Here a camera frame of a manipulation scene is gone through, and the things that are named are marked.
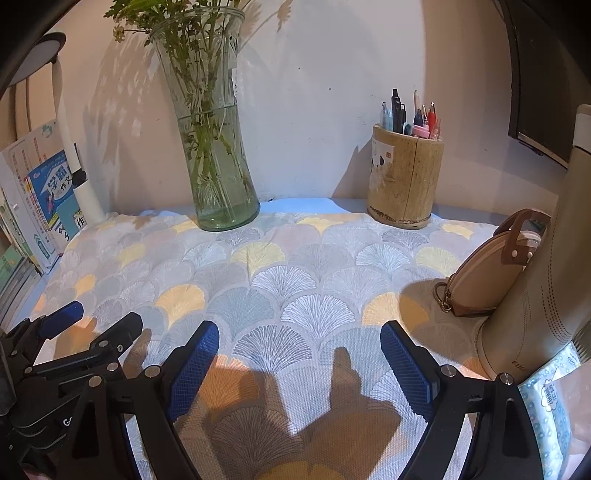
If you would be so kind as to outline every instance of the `flower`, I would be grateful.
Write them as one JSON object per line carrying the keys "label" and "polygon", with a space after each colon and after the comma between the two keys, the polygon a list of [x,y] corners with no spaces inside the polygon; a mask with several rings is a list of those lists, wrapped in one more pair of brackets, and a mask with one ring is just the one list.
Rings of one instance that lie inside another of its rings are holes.
{"label": "flower", "polygon": [[125,40],[125,29],[123,28],[123,25],[115,25],[115,28],[113,28],[113,38],[117,42],[123,42]]}

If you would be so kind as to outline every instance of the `beige thermos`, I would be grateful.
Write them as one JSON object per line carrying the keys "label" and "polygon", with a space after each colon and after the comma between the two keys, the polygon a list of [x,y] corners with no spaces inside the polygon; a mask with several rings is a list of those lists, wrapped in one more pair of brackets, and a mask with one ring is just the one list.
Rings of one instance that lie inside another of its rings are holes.
{"label": "beige thermos", "polygon": [[591,106],[577,110],[558,205],[535,255],[478,334],[486,373],[522,382],[591,319]]}

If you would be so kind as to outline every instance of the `brown leather strap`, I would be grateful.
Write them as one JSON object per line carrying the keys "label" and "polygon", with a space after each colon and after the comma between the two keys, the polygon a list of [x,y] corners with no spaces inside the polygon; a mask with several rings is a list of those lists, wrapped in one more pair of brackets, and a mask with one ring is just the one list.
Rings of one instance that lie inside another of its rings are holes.
{"label": "brown leather strap", "polygon": [[[507,228],[509,220],[512,220],[512,223],[510,227]],[[527,265],[527,262],[530,260],[530,253],[533,253],[535,249],[528,247],[527,245],[517,245],[519,233],[526,220],[535,220],[536,222],[541,222],[546,225],[550,224],[550,216],[548,214],[533,208],[523,209],[511,215],[495,231],[495,235],[497,235],[498,233],[510,230],[509,237],[507,238],[501,253],[501,263],[505,265]]]}
{"label": "brown leather strap", "polygon": [[[508,232],[511,227],[515,224],[515,221],[517,220],[517,217],[522,216],[523,214],[528,213],[529,215],[532,215],[531,217],[527,217],[525,218],[525,220],[537,220],[539,222],[544,222],[546,223],[546,225],[550,224],[550,215],[548,215],[545,212],[542,212],[542,210],[538,210],[535,208],[524,208],[522,210],[519,210],[517,212],[515,212],[513,215],[511,215],[510,217],[508,217],[502,224],[499,225],[499,228],[497,228],[495,230],[495,233],[493,233],[494,235],[498,235],[499,233],[503,233],[503,232]],[[542,219],[538,219],[535,218],[533,215],[536,214],[541,214],[541,216],[543,217]]]}

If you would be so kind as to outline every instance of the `book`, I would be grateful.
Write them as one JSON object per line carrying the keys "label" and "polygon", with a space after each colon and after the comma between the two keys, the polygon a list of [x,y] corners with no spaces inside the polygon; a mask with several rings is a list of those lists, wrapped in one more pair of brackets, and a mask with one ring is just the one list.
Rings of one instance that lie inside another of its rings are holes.
{"label": "book", "polygon": [[58,250],[63,253],[70,237],[57,209],[63,202],[74,197],[72,173],[66,160],[66,153],[61,150],[45,160],[29,172],[27,179],[35,194],[35,201],[53,234]]}
{"label": "book", "polygon": [[14,215],[11,213],[11,210],[8,206],[6,197],[4,196],[4,192],[0,188],[0,219],[2,219],[3,227],[6,231],[8,231],[8,236],[11,238],[11,243],[16,247],[17,245],[20,248],[20,253],[23,256],[26,256],[31,260],[33,265],[37,271],[41,272],[41,265],[37,261],[35,255],[33,254],[31,248],[29,247],[28,243],[26,242],[25,238],[22,235],[20,228],[18,227],[17,221],[14,218]]}
{"label": "book", "polygon": [[10,281],[22,258],[22,255],[12,245],[0,257],[0,291],[3,291]]}
{"label": "book", "polygon": [[49,226],[29,172],[63,150],[55,120],[6,147],[0,153],[0,186],[22,237],[37,260],[41,273],[48,273],[63,249],[58,234],[65,229]]}

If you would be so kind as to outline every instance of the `metal ring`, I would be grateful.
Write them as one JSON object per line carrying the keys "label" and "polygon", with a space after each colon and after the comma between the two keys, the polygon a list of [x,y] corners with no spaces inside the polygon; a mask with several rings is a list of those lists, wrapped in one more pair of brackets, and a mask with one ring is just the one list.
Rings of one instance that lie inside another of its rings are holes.
{"label": "metal ring", "polygon": [[447,293],[445,294],[445,297],[443,299],[439,296],[438,290],[441,287],[447,287],[447,283],[445,283],[444,281],[437,282],[433,287],[433,297],[435,298],[441,309],[447,313],[452,310],[452,306],[448,302]]}

